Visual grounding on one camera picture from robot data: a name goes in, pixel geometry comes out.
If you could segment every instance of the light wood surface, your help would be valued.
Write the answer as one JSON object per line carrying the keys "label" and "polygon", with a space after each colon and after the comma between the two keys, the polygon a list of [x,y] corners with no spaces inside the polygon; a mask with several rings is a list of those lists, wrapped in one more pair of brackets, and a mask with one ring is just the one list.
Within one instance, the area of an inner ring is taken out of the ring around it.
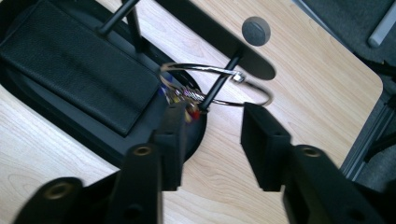
{"label": "light wood surface", "polygon": [[[266,19],[272,37],[254,48],[276,68],[257,82],[275,94],[267,108],[292,143],[325,150],[337,166],[346,157],[381,91],[380,79],[289,0],[194,0],[241,37],[251,16]],[[120,4],[103,0],[115,10]],[[224,66],[227,59],[150,0],[138,6],[142,34],[175,61]],[[192,73],[208,90],[215,77]],[[227,84],[222,99],[260,100]],[[165,223],[287,223],[281,193],[258,189],[239,145],[242,109],[212,105],[204,141],[185,163],[183,184],[164,194]],[[117,169],[0,87],[0,223],[9,223],[42,184],[78,176],[89,185]]]}

